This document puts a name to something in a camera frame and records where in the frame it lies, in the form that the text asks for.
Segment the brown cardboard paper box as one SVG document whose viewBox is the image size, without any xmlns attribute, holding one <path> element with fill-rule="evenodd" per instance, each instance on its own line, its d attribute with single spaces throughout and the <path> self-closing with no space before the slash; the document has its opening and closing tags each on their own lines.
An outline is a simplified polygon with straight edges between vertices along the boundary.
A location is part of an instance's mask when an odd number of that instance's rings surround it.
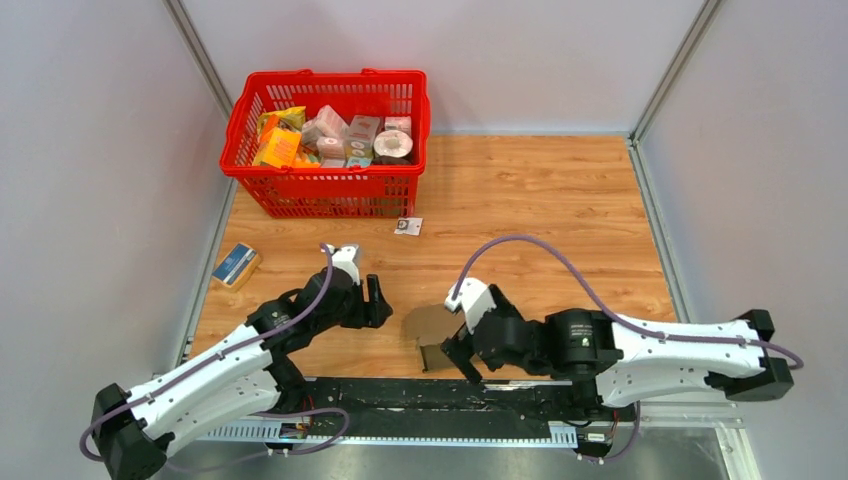
<svg viewBox="0 0 848 480">
<path fill-rule="evenodd" d="M 424 374 L 454 369 L 441 344 L 465 325 L 462 312 L 451 313 L 441 304 L 411 310 L 402 320 L 404 338 L 414 342 L 415 356 Z"/>
</svg>

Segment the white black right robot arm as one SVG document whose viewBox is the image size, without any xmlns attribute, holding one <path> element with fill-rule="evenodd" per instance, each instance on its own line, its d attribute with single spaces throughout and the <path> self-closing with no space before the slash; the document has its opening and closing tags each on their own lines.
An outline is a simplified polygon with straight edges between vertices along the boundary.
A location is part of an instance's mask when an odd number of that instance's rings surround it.
<svg viewBox="0 0 848 480">
<path fill-rule="evenodd" d="M 793 387 L 788 362 L 767 353 L 774 326 L 765 310 L 716 324 L 653 322 L 602 310 L 566 309 L 526 320 L 494 284 L 453 286 L 446 310 L 463 325 L 441 349 L 471 383 L 506 365 L 569 381 L 579 416 L 677 393 L 716 390 L 736 402 L 778 400 Z"/>
</svg>

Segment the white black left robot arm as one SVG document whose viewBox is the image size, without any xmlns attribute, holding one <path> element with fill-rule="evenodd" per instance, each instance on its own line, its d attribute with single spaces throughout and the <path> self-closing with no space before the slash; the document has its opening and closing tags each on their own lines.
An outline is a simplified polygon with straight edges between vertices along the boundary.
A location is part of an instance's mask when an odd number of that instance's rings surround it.
<svg viewBox="0 0 848 480">
<path fill-rule="evenodd" d="M 252 414 L 296 414 L 306 380 L 290 354 L 334 328 L 380 328 L 393 309 L 376 274 L 323 268 L 301 287 L 262 303 L 219 343 L 179 367 L 94 397 L 81 453 L 112 479 L 148 479 L 200 436 Z"/>
</svg>

